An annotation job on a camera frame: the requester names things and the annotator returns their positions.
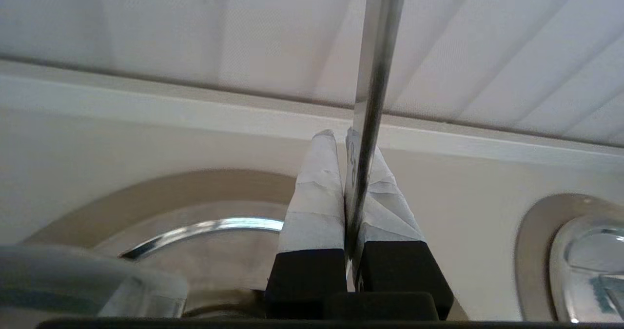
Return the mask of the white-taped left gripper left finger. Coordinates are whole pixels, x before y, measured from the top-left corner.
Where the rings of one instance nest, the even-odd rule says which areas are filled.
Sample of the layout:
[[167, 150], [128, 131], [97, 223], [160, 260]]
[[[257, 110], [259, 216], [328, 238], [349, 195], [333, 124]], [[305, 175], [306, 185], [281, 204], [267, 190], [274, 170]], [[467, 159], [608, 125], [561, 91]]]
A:
[[296, 178], [266, 288], [270, 319], [321, 319], [345, 293], [345, 198], [333, 131], [315, 134]]

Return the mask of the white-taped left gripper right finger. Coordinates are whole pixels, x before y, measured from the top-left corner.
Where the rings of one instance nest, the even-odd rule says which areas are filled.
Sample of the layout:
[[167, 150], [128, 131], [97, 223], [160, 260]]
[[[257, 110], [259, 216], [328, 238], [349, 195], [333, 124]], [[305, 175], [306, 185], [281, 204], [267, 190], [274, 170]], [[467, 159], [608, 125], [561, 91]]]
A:
[[400, 308], [423, 295], [435, 307], [434, 319], [446, 320], [454, 294], [378, 147], [357, 229], [357, 291], [386, 293]]

